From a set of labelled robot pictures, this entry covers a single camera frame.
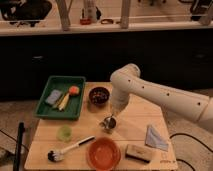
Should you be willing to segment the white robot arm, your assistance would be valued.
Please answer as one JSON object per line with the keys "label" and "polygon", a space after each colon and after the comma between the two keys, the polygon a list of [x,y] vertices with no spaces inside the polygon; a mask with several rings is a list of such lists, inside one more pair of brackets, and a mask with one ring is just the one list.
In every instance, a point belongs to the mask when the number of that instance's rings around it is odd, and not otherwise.
{"label": "white robot arm", "polygon": [[145,81],[140,74],[139,67],[133,63],[111,74],[113,113],[124,110],[130,95],[134,94],[181,115],[213,134],[213,97]]}

